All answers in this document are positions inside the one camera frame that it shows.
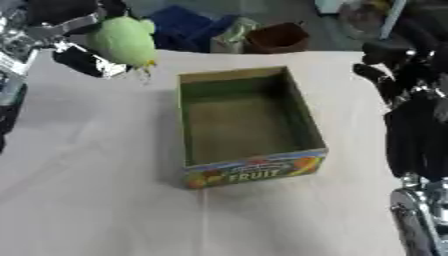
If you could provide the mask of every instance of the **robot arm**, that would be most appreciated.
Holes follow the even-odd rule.
[[[54,49],[54,60],[95,77],[127,71],[93,51],[69,41],[110,18],[129,12],[121,0],[16,0],[0,5],[0,152],[4,135],[15,124],[25,97],[25,84],[41,49]]]
[[[402,187],[390,210],[409,256],[448,255],[448,45],[423,37],[415,49],[367,43],[354,72],[371,81],[384,116],[387,160]],[[373,65],[383,64],[385,73]]]

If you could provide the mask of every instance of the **colorful printed label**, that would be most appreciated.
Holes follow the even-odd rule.
[[[187,185],[190,188],[265,180],[284,176],[312,173],[320,166],[324,156],[306,156],[298,159],[251,159],[244,163],[227,163],[224,168],[189,172]]]

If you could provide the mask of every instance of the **blue container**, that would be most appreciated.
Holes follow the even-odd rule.
[[[154,40],[158,49],[210,52],[211,38],[224,32],[238,16],[224,16],[217,22],[183,7],[173,5],[149,16],[156,24]]]

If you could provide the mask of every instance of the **green plush toy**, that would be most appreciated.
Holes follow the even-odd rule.
[[[155,65],[156,49],[151,36],[154,32],[152,21],[123,16],[104,21],[87,38],[89,46],[104,58],[141,68]]]

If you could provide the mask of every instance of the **table surface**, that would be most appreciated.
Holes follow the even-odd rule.
[[[355,52],[160,51],[151,80],[37,60],[0,157],[0,255],[404,255],[375,88]],[[186,190],[177,74],[287,65],[330,153],[314,175]]]

